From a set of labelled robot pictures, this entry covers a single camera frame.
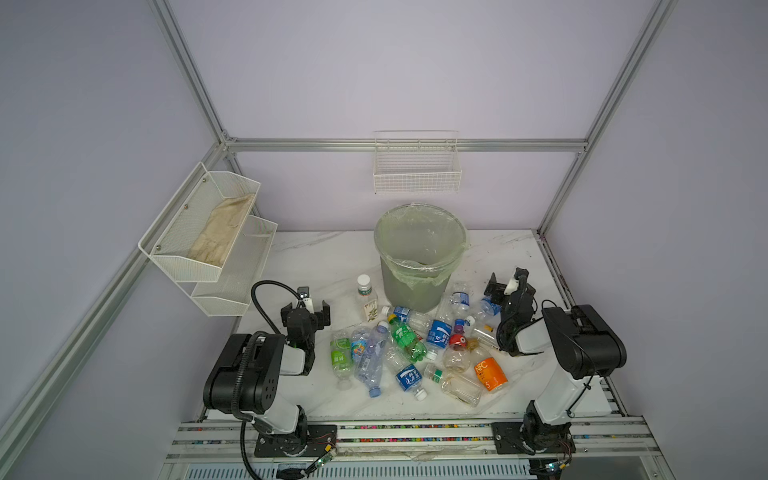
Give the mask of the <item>clear square bottle green band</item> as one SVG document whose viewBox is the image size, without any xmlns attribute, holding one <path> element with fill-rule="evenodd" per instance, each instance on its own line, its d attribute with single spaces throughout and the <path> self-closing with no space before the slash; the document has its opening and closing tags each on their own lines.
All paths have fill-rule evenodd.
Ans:
<svg viewBox="0 0 768 480">
<path fill-rule="evenodd" d="M 434 363 L 425 366 L 424 376 L 437 384 L 444 394 L 471 407 L 479 405 L 482 387 L 468 378 L 443 370 Z"/>
</svg>

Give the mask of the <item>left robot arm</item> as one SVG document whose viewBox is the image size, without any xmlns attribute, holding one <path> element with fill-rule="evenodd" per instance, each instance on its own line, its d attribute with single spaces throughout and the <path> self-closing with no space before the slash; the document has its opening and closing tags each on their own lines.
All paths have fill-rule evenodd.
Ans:
<svg viewBox="0 0 768 480">
<path fill-rule="evenodd" d="M 281 311 L 287 333 L 233 334 L 209 374 L 203 403 L 255 427 L 266 443 L 291 455 L 309 443 L 304 409 L 278 393 L 283 376 L 307 376 L 315 359 L 316 333 L 331 325 L 327 302 L 311 311 L 288 304 Z"/>
</svg>

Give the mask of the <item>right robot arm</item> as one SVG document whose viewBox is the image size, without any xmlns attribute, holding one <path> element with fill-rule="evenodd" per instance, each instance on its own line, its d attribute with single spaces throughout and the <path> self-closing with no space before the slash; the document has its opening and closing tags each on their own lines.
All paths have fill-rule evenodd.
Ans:
<svg viewBox="0 0 768 480">
<path fill-rule="evenodd" d="M 554 453 L 570 440 L 575 409 L 592 386 L 626 364 L 626 348 L 588 304 L 565 309 L 553 301 L 535 301 L 529 271 L 518 267 L 510 281 L 491 276 L 484 296 L 499 308 L 493 334 L 498 349 L 512 357 L 532 356 L 550 348 L 558 362 L 543 392 L 526 407 L 515 434 L 500 438 L 517 453 Z"/>
</svg>

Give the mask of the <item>small bottle blue label near bin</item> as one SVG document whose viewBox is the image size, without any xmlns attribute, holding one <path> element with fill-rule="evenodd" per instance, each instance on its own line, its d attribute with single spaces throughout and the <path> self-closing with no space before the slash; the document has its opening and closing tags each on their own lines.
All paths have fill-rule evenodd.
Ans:
<svg viewBox="0 0 768 480">
<path fill-rule="evenodd" d="M 411 330 L 420 336 L 425 336 L 431 326 L 432 318 L 426 313 L 418 312 L 406 307 L 385 305 L 381 308 L 385 317 L 396 315 Z"/>
</svg>

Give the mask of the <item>green plastic bin liner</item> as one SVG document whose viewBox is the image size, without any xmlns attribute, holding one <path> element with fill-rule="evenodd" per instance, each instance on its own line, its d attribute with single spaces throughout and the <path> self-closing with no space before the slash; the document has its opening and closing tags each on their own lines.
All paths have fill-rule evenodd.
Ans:
<svg viewBox="0 0 768 480">
<path fill-rule="evenodd" d="M 469 247 L 468 231 L 448 210 L 408 203 L 386 211 L 374 228 L 374 244 L 400 283 L 415 288 L 446 282 Z"/>
</svg>

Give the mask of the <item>grey mesh waste bin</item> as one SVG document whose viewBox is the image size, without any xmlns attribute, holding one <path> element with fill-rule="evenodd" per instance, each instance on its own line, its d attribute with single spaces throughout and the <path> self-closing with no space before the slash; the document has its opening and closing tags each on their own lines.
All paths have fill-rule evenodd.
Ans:
<svg viewBox="0 0 768 480">
<path fill-rule="evenodd" d="M 438 306 L 468 248 L 468 233 L 459 218 L 427 203 L 386 211 L 373 238 L 390 304 L 419 312 Z"/>
</svg>

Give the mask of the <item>clear bottle white orange label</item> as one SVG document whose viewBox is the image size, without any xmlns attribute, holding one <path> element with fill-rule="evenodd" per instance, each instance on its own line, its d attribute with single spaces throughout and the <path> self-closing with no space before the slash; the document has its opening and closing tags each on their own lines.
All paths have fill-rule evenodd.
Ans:
<svg viewBox="0 0 768 480">
<path fill-rule="evenodd" d="M 498 350 L 499 344 L 496 338 L 496 327 L 488 324 L 483 319 L 474 315 L 468 315 L 466 318 L 468 324 L 468 334 L 470 337 L 478 340 L 484 346 Z"/>
</svg>

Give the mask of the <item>small clear bottle blue white label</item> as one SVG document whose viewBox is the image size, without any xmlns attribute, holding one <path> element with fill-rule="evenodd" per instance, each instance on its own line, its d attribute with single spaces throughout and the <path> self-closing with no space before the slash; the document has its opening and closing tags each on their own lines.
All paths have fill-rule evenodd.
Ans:
<svg viewBox="0 0 768 480">
<path fill-rule="evenodd" d="M 467 282 L 454 282 L 450 288 L 450 305 L 454 319 L 464 319 L 471 308 L 471 288 Z"/>
</svg>

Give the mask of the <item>clear bottle green neck label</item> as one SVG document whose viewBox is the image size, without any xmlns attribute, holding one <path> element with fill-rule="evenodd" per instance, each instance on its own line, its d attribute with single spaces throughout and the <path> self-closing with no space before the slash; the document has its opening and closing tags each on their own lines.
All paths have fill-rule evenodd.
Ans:
<svg viewBox="0 0 768 480">
<path fill-rule="evenodd" d="M 371 277 L 367 274 L 357 277 L 357 298 L 365 321 L 374 321 L 379 313 L 378 295 L 373 288 Z"/>
</svg>

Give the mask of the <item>orange NFC juice bottle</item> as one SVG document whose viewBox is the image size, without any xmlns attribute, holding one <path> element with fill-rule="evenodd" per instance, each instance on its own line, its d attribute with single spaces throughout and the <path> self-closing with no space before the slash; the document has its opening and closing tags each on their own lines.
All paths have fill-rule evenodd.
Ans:
<svg viewBox="0 0 768 480">
<path fill-rule="evenodd" d="M 479 383 L 489 393 L 498 393 L 503 390 L 508 384 L 508 379 L 491 351 L 477 339 L 470 339 L 467 347 L 471 367 Z"/>
</svg>

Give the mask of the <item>round clear bottle red label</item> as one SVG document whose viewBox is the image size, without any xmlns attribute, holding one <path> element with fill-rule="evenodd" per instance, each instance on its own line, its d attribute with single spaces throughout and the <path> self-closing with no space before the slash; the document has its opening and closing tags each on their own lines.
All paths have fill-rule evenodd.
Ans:
<svg viewBox="0 0 768 480">
<path fill-rule="evenodd" d="M 471 327 L 470 318 L 457 318 L 442 357 L 443 366 L 451 372 L 463 373 L 469 368 L 467 330 Z"/>
</svg>

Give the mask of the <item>large clear bottle colourful label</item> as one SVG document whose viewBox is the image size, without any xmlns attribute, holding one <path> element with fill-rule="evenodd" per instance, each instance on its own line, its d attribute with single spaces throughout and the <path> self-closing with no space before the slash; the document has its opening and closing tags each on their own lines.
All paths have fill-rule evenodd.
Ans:
<svg viewBox="0 0 768 480">
<path fill-rule="evenodd" d="M 369 333 L 365 348 L 356 366 L 355 376 L 368 389 L 371 398 L 377 398 L 381 395 L 383 357 L 389 336 L 386 324 L 379 322 Z"/>
</svg>

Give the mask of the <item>white two-tier mesh shelf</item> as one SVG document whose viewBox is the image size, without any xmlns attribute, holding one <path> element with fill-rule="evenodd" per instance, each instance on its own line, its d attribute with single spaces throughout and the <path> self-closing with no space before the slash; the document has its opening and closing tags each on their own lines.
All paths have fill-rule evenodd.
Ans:
<svg viewBox="0 0 768 480">
<path fill-rule="evenodd" d="M 255 214 L 261 184 L 198 164 L 138 242 L 209 317 L 244 315 L 277 224 Z"/>
</svg>

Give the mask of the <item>aluminium front rail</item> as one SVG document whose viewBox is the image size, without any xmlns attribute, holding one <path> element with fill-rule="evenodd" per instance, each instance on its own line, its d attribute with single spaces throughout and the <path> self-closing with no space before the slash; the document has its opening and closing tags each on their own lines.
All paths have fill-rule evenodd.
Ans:
<svg viewBox="0 0 768 480">
<path fill-rule="evenodd" d="M 184 423 L 172 440 L 166 463 L 214 463 L 241 460 L 236 421 Z M 310 433 L 303 451 L 313 460 L 335 447 L 340 460 L 448 460 L 530 458 L 523 448 L 522 424 L 500 419 L 391 420 L 338 422 L 331 433 Z M 661 449 L 644 419 L 576 419 L 566 440 L 554 440 L 549 455 L 573 459 L 659 456 Z"/>
</svg>

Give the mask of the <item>aluminium frame profiles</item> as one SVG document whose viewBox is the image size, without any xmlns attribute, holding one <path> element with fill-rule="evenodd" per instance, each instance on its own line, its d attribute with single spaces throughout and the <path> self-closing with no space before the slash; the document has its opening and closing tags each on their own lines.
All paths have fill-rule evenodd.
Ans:
<svg viewBox="0 0 768 480">
<path fill-rule="evenodd" d="M 215 141 L 202 160 L 204 167 L 227 160 L 232 168 L 238 166 L 237 152 L 368 152 L 375 154 L 407 153 L 420 160 L 429 153 L 460 152 L 572 152 L 575 155 L 552 203 L 539 227 L 538 239 L 544 239 L 551 229 L 577 179 L 603 137 L 621 101 L 633 82 L 642 62 L 658 38 L 676 6 L 673 1 L 657 1 L 644 20 L 640 33 L 614 80 L 598 115 L 584 139 L 458 139 L 427 138 L 423 132 L 406 135 L 393 131 L 383 140 L 355 139 L 291 139 L 291 138 L 229 138 L 215 114 L 199 70 L 195 66 L 188 43 L 183 37 L 173 9 L 167 1 L 152 1 L 150 10 L 159 24 L 179 68 L 187 81 L 203 116 L 213 130 Z M 1 474 L 7 476 L 25 454 L 45 422 L 50 418 L 62 396 L 77 378 L 86 362 L 108 332 L 123 308 L 130 291 L 137 283 L 151 257 L 142 247 L 136 247 L 122 264 L 105 290 L 74 329 L 62 348 L 53 357 L 38 379 L 24 395 L 1 429 Z"/>
</svg>

